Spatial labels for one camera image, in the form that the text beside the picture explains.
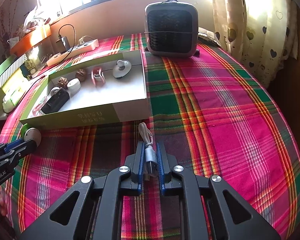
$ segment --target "power strip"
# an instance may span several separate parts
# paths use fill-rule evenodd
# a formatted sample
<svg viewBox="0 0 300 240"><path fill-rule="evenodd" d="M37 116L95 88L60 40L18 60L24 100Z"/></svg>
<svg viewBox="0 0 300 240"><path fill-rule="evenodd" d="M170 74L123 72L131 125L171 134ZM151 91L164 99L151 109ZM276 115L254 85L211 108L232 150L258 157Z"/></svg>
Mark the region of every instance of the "power strip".
<svg viewBox="0 0 300 240"><path fill-rule="evenodd" d="M99 41L98 39L93 40L93 41L88 41L80 46L75 46L72 50L72 52L65 58L71 58L77 55L80 55L85 52L93 51L95 48L99 47ZM58 53L54 56L52 56L48 61L47 65L50 67L52 65L58 64L61 60L64 59L65 55L67 55L70 52L71 48L66 51L65 53Z"/></svg>

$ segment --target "metal screw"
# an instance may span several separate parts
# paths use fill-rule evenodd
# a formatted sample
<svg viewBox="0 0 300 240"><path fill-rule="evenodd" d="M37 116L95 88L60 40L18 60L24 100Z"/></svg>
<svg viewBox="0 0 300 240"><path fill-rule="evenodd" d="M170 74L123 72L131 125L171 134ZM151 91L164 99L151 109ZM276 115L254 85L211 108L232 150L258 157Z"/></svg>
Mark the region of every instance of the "metal screw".
<svg viewBox="0 0 300 240"><path fill-rule="evenodd" d="M83 176L81 178L81 182L82 183L89 183L91 181L91 177L90 176Z"/></svg>
<svg viewBox="0 0 300 240"><path fill-rule="evenodd" d="M183 167L181 165L176 165L173 167L174 171L181 172L183 171Z"/></svg>
<svg viewBox="0 0 300 240"><path fill-rule="evenodd" d="M120 172L127 172L127 171L129 171L129 167L128 166L121 166L121 167L119 167L119 171Z"/></svg>
<svg viewBox="0 0 300 240"><path fill-rule="evenodd" d="M219 175L213 175L211 177L211 179L214 181L214 182L220 182L221 181L221 177Z"/></svg>

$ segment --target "orange container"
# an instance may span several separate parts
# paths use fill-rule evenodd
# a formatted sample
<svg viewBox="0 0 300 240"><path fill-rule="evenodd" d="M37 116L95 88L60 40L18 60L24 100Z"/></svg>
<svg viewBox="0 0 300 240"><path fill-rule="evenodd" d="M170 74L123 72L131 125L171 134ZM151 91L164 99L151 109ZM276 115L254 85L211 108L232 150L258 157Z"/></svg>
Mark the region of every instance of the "orange container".
<svg viewBox="0 0 300 240"><path fill-rule="evenodd" d="M10 49L10 54L15 54L17 57L20 57L34 45L38 44L40 41L50 35L50 25L45 24L24 36L16 45L12 47L12 49Z"/></svg>

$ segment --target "grille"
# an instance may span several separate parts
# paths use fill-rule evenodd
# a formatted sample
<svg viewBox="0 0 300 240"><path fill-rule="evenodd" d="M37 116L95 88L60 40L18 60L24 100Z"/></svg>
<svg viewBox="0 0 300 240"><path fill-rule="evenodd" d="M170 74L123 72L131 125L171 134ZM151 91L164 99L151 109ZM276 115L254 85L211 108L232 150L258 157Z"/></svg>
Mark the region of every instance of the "grille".
<svg viewBox="0 0 300 240"><path fill-rule="evenodd" d="M12 74L27 60L26 54L23 54L18 58L10 67L6 69L5 72L0 76L0 87L2 87L5 82L12 76Z"/></svg>
<svg viewBox="0 0 300 240"><path fill-rule="evenodd" d="M190 12L153 10L149 12L147 22L152 50L172 53L188 53L191 50L193 34Z"/></svg>

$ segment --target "curtain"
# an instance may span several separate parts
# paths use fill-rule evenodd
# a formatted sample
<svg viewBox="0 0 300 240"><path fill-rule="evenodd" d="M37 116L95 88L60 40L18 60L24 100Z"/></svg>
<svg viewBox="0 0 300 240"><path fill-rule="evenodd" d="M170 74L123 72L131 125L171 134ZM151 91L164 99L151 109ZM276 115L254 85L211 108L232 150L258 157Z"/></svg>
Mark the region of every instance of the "curtain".
<svg viewBox="0 0 300 240"><path fill-rule="evenodd" d="M293 0L212 0L222 48L268 87L296 40Z"/></svg>

